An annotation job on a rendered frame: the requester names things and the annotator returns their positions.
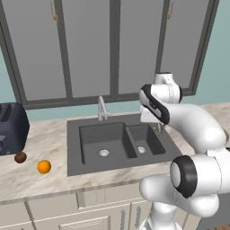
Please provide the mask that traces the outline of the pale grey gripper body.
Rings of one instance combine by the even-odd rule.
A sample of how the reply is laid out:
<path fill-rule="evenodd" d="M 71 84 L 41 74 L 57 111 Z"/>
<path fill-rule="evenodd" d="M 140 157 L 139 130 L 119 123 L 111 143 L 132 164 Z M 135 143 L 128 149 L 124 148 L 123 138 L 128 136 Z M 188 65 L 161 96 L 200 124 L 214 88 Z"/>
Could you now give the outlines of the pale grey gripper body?
<path fill-rule="evenodd" d="M 156 118 L 148 108 L 145 108 L 143 105 L 140 106 L 140 121 L 144 123 L 160 123 L 162 122 Z"/>

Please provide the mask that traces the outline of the dark grey double sink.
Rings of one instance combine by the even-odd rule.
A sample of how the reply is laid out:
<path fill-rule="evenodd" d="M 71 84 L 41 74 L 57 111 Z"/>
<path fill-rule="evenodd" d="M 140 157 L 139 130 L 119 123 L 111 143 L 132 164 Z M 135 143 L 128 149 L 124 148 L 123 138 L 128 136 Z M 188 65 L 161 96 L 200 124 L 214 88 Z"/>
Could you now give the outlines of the dark grey double sink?
<path fill-rule="evenodd" d="M 70 120 L 66 125 L 67 174 L 76 176 L 171 162 L 181 155 L 169 134 L 142 123 L 138 114 L 107 120 Z"/>

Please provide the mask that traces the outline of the silver tap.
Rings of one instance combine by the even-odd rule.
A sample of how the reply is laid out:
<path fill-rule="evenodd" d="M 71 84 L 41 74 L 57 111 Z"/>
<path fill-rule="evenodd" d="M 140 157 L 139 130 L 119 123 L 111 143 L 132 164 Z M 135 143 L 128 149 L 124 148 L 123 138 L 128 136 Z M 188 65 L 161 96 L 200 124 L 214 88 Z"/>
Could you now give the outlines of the silver tap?
<path fill-rule="evenodd" d="M 98 120 L 107 119 L 110 116 L 110 113 L 108 112 L 104 99 L 100 95 L 98 97 Z"/>

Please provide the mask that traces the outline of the cream false drawer front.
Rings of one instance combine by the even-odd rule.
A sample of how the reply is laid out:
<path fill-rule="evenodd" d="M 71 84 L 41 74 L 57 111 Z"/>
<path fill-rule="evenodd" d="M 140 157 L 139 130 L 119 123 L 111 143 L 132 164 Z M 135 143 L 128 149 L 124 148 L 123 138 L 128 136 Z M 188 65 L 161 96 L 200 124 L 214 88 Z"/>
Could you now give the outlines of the cream false drawer front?
<path fill-rule="evenodd" d="M 77 193 L 79 208 L 88 208 L 123 200 L 139 199 L 140 197 L 138 183 Z"/>

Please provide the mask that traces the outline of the grey framed window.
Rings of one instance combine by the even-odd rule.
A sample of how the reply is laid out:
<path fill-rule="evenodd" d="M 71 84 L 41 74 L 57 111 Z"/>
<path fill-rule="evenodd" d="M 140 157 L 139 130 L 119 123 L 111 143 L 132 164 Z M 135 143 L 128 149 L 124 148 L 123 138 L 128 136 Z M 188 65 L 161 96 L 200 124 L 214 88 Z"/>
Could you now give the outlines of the grey framed window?
<path fill-rule="evenodd" d="M 0 0 L 0 45 L 15 100 L 27 110 L 94 104 L 100 95 L 106 102 L 135 101 L 159 72 L 171 72 L 183 93 L 193 95 L 218 4 Z"/>

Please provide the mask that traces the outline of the cream cupboard door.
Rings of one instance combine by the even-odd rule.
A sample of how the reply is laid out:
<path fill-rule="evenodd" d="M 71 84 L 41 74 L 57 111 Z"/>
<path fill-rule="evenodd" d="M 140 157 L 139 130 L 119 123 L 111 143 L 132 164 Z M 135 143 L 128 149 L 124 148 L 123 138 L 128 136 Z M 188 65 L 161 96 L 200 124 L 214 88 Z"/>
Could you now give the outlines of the cream cupboard door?
<path fill-rule="evenodd" d="M 130 206 L 130 214 L 129 214 L 129 230 L 138 230 L 138 228 L 135 228 L 135 222 L 136 222 L 136 214 L 137 214 L 137 207 L 141 207 L 141 215 L 140 215 L 140 221 L 139 221 L 139 227 L 143 223 L 143 221 L 147 218 L 147 216 L 150 213 L 150 209 L 152 206 L 151 201 L 136 201 L 133 202 Z"/>
<path fill-rule="evenodd" d="M 122 209 L 126 213 L 124 230 L 128 230 L 129 204 L 36 220 L 34 224 L 36 230 L 120 230 L 120 211 Z"/>

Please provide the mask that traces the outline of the orange fruit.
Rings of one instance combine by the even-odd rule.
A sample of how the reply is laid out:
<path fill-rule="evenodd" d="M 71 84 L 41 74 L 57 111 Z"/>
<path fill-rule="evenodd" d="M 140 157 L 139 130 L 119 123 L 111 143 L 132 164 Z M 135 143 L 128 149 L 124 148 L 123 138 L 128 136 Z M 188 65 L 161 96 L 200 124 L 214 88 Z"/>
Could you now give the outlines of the orange fruit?
<path fill-rule="evenodd" d="M 48 160 L 38 162 L 37 169 L 40 173 L 46 174 L 51 170 L 51 163 Z"/>

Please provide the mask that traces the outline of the brown round fruit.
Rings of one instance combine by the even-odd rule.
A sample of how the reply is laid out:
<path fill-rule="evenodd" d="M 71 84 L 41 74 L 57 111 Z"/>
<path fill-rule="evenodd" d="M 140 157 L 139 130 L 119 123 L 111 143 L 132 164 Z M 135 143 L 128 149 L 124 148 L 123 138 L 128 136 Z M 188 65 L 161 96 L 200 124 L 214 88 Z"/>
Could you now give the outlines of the brown round fruit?
<path fill-rule="evenodd" d="M 24 152 L 20 152 L 14 156 L 14 161 L 18 164 L 22 164 L 27 159 L 27 155 Z"/>

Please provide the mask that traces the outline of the dark blue toaster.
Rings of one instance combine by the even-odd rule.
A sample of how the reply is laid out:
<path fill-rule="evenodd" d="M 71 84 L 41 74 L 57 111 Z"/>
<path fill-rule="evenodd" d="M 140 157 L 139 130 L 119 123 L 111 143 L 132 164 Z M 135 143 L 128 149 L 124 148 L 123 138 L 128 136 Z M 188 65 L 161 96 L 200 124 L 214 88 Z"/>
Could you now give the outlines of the dark blue toaster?
<path fill-rule="evenodd" d="M 26 111 L 19 102 L 0 103 L 0 155 L 21 152 L 29 129 Z"/>

